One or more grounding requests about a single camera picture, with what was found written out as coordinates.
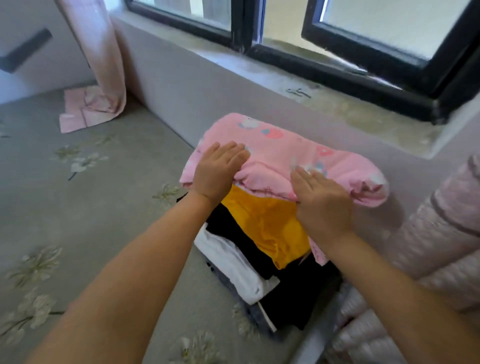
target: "curtain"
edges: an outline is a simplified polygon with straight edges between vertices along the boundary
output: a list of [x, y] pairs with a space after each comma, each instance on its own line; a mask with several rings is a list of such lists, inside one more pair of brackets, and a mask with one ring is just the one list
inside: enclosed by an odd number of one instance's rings
[[98, 85], [65, 91], [60, 131], [73, 132], [112, 120], [127, 91], [120, 49], [103, 0], [57, 0]]
[[[480, 328], [480, 156], [444, 181], [384, 244], [381, 254], [440, 293]], [[405, 363], [382, 323], [352, 288], [337, 332], [324, 352], [330, 363]]]

